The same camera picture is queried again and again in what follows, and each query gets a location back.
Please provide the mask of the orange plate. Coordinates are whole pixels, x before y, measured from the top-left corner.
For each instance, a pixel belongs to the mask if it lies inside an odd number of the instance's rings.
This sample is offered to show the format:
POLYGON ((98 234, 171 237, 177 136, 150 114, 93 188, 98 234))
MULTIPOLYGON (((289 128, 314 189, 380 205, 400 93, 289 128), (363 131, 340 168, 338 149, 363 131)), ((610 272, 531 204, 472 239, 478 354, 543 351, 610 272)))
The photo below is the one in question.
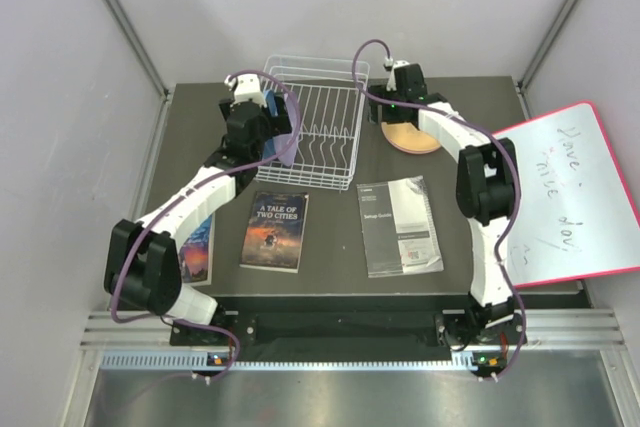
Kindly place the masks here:
POLYGON ((390 144, 395 143, 409 148, 418 148, 419 146, 439 143, 434 137, 420 131, 410 122, 383 122, 381 124, 381 130, 385 139, 390 144))

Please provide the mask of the pink plate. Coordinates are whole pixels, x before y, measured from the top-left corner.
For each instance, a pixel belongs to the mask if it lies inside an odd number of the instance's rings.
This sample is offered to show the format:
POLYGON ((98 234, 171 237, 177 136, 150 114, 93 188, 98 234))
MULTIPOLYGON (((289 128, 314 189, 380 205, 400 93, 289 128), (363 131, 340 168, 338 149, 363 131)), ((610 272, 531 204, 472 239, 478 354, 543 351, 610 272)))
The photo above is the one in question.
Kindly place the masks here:
POLYGON ((392 143, 391 146, 401 152, 411 155, 426 155, 436 152, 441 148, 441 145, 439 143, 436 143, 435 145, 419 146, 418 148, 409 148, 407 146, 401 146, 395 143, 392 143))

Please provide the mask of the white wire dish rack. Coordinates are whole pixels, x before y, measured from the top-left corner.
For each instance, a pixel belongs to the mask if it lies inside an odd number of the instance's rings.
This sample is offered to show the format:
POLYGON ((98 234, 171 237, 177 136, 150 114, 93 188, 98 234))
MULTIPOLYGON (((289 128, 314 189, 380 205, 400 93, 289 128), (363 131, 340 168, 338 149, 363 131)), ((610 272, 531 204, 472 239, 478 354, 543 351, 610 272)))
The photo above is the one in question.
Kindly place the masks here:
POLYGON ((264 71, 295 93, 302 125, 290 167, 272 162, 257 179, 345 191, 355 174, 370 67, 364 61, 273 54, 264 71))

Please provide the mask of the purple plate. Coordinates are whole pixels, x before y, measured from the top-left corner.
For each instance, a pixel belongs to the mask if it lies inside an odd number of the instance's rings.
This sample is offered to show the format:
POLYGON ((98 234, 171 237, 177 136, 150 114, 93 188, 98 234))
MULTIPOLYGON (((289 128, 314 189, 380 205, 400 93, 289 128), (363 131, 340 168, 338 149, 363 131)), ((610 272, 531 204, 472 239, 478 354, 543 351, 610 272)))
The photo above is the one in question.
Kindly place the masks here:
POLYGON ((283 100, 291 132, 279 135, 274 143, 278 153, 278 161, 285 167, 292 167, 300 139, 301 113, 299 99, 295 93, 285 93, 283 100))

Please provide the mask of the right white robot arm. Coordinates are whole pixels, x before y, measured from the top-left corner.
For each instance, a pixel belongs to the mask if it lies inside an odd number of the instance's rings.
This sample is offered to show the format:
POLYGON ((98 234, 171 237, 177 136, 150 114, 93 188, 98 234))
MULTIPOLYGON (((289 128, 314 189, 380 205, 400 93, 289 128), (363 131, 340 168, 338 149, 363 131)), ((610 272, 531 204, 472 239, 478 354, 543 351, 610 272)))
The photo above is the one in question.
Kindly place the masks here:
POLYGON ((468 219, 473 277, 470 306, 459 325, 441 327, 443 339, 466 346, 487 343, 514 317, 513 287, 505 279, 506 231, 519 201, 515 146, 472 126, 439 93, 430 94, 417 63, 387 58, 389 78, 367 90, 370 120, 410 123, 434 138, 457 161, 455 199, 468 219))

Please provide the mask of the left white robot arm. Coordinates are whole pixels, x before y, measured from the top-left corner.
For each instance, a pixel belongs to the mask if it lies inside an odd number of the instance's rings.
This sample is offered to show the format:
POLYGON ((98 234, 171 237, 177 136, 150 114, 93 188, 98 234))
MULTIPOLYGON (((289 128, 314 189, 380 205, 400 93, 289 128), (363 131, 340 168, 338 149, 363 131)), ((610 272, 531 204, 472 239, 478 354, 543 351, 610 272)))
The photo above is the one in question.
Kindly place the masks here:
POLYGON ((114 322, 124 322, 121 304, 141 309, 144 317, 169 316, 192 324, 205 343, 226 334, 227 321, 217 301, 187 285, 179 251, 188 237, 217 209, 234 200, 269 162, 266 144, 285 138, 271 158, 291 151, 301 127, 300 107, 292 92, 242 94, 219 104, 226 132, 196 175, 168 201, 136 221, 123 219, 111 231, 104 289, 110 294, 114 322))

